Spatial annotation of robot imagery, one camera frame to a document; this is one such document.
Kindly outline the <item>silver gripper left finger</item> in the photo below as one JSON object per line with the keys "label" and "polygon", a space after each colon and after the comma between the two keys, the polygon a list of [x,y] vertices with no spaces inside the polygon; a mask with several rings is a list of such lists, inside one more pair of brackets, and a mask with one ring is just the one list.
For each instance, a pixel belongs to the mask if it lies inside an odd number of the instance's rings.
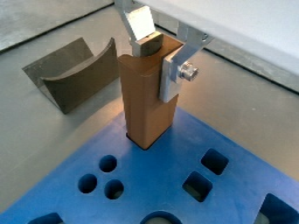
{"label": "silver gripper left finger", "polygon": [[130,36],[134,56],[157,54],[163,46],[165,35],[155,29],[150,7],[134,0],[115,0],[115,5]]}

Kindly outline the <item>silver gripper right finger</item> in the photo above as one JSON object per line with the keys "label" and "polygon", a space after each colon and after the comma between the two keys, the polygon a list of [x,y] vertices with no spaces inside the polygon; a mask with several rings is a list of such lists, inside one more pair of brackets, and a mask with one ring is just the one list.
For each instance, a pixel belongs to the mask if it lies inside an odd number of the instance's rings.
{"label": "silver gripper right finger", "polygon": [[177,38],[183,42],[183,46],[163,59],[159,93],[159,98],[163,102],[169,102],[181,93],[183,81],[195,80],[199,68],[189,59],[213,41],[210,34],[187,24],[179,25]]}

